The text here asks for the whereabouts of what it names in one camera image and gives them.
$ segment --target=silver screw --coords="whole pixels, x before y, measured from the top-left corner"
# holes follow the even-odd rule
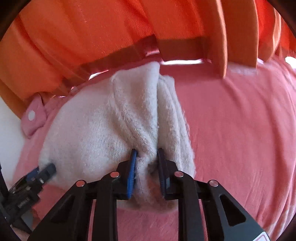
[[[83,180],[79,180],[76,182],[76,186],[79,188],[83,187],[84,185],[85,185],[85,181],[83,181]]]
[[[181,171],[176,171],[175,172],[175,177],[183,177],[184,176],[184,173],[181,172]]]
[[[116,177],[119,177],[119,172],[111,172],[110,173],[110,176],[112,177],[112,178],[116,178]]]
[[[212,187],[217,187],[219,185],[219,183],[216,181],[216,180],[211,180],[209,181],[209,184],[212,186]]]

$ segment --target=curtain fold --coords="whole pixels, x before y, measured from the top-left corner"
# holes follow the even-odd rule
[[[266,0],[32,0],[0,42],[0,94],[21,116],[35,93],[65,96],[157,51],[165,61],[210,59],[223,78],[229,61],[295,56],[296,39]]]

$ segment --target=pink fabric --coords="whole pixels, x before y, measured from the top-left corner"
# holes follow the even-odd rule
[[[21,120],[21,127],[27,138],[46,123],[45,108],[39,94],[35,96]]]
[[[195,179],[218,180],[275,240],[296,211],[296,74],[278,59],[257,69],[229,64],[223,80],[209,63],[162,66],[160,72],[175,78],[195,152]],[[15,179],[37,165],[50,123],[69,98],[54,100],[46,124],[26,142]],[[35,206],[40,218],[64,192],[45,187]],[[119,240],[178,240],[177,213],[118,210],[117,216]]]

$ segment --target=snap button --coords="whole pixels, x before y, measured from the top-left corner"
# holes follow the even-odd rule
[[[30,110],[29,114],[28,114],[28,119],[29,121],[33,121],[35,119],[35,111],[34,110]]]

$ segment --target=folded cloth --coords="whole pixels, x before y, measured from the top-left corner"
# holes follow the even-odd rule
[[[88,85],[59,110],[39,156],[43,168],[53,162],[53,184],[63,189],[75,181],[92,182],[128,160],[138,150],[135,190],[120,207],[168,211],[176,202],[160,194],[157,148],[194,177],[194,154],[174,79],[159,74],[159,63],[120,70],[111,78]]]

